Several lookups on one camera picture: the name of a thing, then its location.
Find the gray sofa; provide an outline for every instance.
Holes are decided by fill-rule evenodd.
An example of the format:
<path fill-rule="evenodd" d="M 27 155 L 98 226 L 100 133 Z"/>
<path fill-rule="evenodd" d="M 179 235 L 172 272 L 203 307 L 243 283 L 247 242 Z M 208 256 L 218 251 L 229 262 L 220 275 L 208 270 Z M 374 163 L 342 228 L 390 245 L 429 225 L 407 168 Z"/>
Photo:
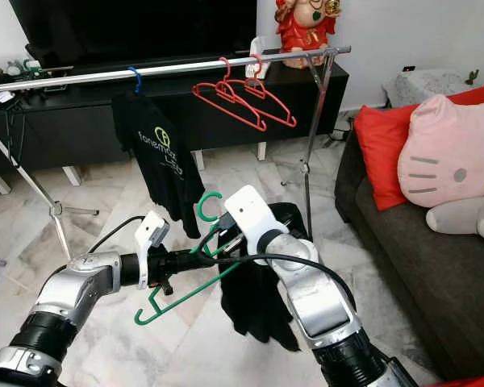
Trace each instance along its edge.
<path fill-rule="evenodd" d="M 442 235 L 412 203 L 378 211 L 357 136 L 336 180 L 336 207 L 371 251 L 440 375 L 484 375 L 484 239 Z"/>

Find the marble floor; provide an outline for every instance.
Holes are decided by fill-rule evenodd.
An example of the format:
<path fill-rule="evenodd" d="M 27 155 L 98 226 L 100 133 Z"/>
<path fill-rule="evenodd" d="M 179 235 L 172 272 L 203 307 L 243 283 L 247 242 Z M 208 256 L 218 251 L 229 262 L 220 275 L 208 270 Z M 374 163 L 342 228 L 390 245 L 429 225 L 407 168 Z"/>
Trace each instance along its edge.
<path fill-rule="evenodd" d="M 336 212 L 333 190 L 344 143 L 323 148 L 324 140 L 316 138 L 311 160 L 314 241 L 325 264 L 352 288 L 359 315 L 377 347 L 397 356 L 420 385 L 434 383 L 438 378 L 411 324 L 369 253 Z M 205 151 L 203 183 L 207 191 L 218 190 L 224 197 L 250 184 L 268 202 L 295 202 L 303 210 L 301 186 L 280 183 L 300 181 L 298 160 L 306 144 L 306 139 L 269 143 L 265 161 L 257 161 L 256 145 Z M 86 166 L 81 172 L 79 187 L 71 186 L 60 169 L 35 174 L 66 206 L 100 210 L 97 217 L 65 215 L 75 253 L 85 252 L 124 219 L 151 209 L 170 222 L 165 239 L 169 250 L 197 244 L 186 238 L 181 222 L 172 222 L 164 208 L 151 202 L 136 162 Z M 47 276 L 65 263 L 45 204 L 19 177 L 6 180 L 13 190 L 0 195 L 0 259 L 7 261 L 6 267 L 0 267 L 0 347 L 19 329 Z M 221 206 L 209 201 L 205 211 L 219 214 Z M 198 224 L 204 234 L 209 225 L 201 220 Z M 133 252 L 135 229 L 135 224 L 126 227 L 101 249 Z M 169 304 L 214 275 L 215 269 L 209 268 L 172 277 L 174 295 L 162 296 L 161 304 Z M 62 383 L 74 387 L 325 385 L 305 345 L 301 344 L 300 352 L 290 353 L 275 342 L 263 344 L 237 334 L 220 307 L 218 286 L 139 327 L 133 316 L 139 308 L 150 308 L 148 293 L 131 287 L 99 300 L 69 349 Z"/>

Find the red hanger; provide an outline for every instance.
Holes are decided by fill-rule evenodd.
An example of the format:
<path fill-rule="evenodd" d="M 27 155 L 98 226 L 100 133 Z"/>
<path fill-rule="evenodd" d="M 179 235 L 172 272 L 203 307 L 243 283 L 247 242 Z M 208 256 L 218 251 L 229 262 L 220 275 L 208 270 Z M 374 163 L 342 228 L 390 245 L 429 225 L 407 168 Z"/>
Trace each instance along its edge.
<path fill-rule="evenodd" d="M 258 65 L 259 65 L 258 70 L 255 72 L 252 78 L 248 78 L 245 81 L 242 81 L 240 79 L 229 79 L 229 80 L 224 79 L 224 80 L 228 84 L 243 85 L 244 89 L 248 93 L 251 93 L 252 95 L 257 96 L 259 99 L 264 100 L 266 97 L 272 98 L 285 111 L 286 119 L 280 119 L 279 117 L 276 117 L 275 115 L 267 113 L 266 111 L 260 110 L 254 106 L 253 106 L 253 109 L 256 110 L 257 113 L 262 114 L 270 119 L 273 119 L 274 121 L 278 121 L 283 125 L 287 125 L 288 127 L 296 127 L 298 125 L 298 121 L 290 113 L 290 110 L 287 108 L 287 106 L 285 106 L 285 104 L 278 97 L 276 97 L 270 91 L 265 89 L 263 82 L 258 79 L 257 76 L 261 72 L 261 58 L 256 54 L 252 54 L 251 56 L 258 60 Z"/>
<path fill-rule="evenodd" d="M 216 107 L 217 109 L 223 111 L 226 114 L 229 114 L 230 116 L 242 121 L 243 123 L 249 125 L 250 127 L 254 127 L 259 131 L 266 131 L 267 130 L 267 124 L 263 119 L 261 119 L 260 114 L 258 113 L 258 109 L 254 108 L 253 106 L 249 105 L 243 98 L 241 98 L 239 95 L 235 93 L 235 90 L 231 87 L 231 85 L 228 83 L 231 80 L 228 80 L 229 76 L 232 73 L 232 68 L 229 65 L 229 62 L 227 61 L 226 58 L 222 57 L 219 58 L 219 60 L 223 60 L 226 63 L 227 67 L 227 74 L 224 76 L 222 81 L 218 81 L 216 84 L 209 83 L 209 82 L 202 82 L 198 83 L 194 87 L 192 87 L 192 93 L 196 96 L 201 98 L 204 102 L 208 102 L 210 105 Z M 252 123 L 251 121 L 240 117 L 239 115 L 233 113 L 232 111 L 229 111 L 228 109 L 221 107 L 217 103 L 211 101 L 210 99 L 206 98 L 204 95 L 201 95 L 201 88 L 203 89 L 214 89 L 215 92 L 219 97 L 222 99 L 230 102 L 230 103 L 238 103 L 242 106 L 245 106 L 251 111 L 252 115 L 256 118 L 256 122 Z"/>

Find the black cabinet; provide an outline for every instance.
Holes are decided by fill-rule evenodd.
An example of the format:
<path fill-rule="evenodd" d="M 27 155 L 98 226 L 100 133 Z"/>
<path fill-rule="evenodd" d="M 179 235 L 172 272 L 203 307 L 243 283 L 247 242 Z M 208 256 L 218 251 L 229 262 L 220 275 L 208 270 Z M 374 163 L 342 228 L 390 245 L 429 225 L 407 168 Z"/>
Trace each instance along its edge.
<path fill-rule="evenodd" d="M 282 63 L 271 64 L 265 86 L 286 103 L 298 120 L 298 126 L 290 128 L 266 119 L 266 132 L 216 110 L 191 93 L 192 85 L 201 81 L 215 83 L 223 73 L 222 70 L 214 70 L 161 79 L 145 77 L 143 92 L 154 99 L 176 127 L 185 132 L 191 150 L 308 135 L 318 95 L 310 71 L 289 69 Z M 232 74 L 234 78 L 244 78 L 244 69 L 234 69 Z M 347 81 L 348 74 L 334 64 L 318 133 L 328 133 L 333 129 Z M 127 153 L 120 151 L 115 137 L 110 101 L 116 94 L 133 88 L 132 80 L 71 85 L 64 92 L 49 95 L 46 101 L 31 98 L 25 108 L 30 125 L 25 132 L 23 166 L 36 170 L 127 159 Z M 254 101 L 251 96 L 245 94 L 244 97 L 250 103 Z M 258 106 L 271 111 L 276 107 L 268 101 L 259 101 Z M 4 142 L 5 121 L 3 112 L 0 112 L 0 138 Z M 14 153 L 19 149 L 21 126 L 21 117 L 16 117 L 10 128 Z M 0 174 L 13 170 L 0 153 Z"/>

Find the statue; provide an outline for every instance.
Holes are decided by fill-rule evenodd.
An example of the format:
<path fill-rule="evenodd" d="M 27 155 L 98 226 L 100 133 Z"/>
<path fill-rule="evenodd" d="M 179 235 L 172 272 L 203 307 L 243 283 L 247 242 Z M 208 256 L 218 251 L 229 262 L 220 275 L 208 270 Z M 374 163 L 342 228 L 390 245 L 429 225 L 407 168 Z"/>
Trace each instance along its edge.
<path fill-rule="evenodd" d="M 274 16 L 280 24 L 282 52 L 316 50 L 328 46 L 327 34 L 335 34 L 336 18 L 340 15 L 340 0 L 276 0 Z M 323 57 L 312 58 L 321 65 Z M 286 66 L 304 69 L 306 59 L 284 60 Z"/>

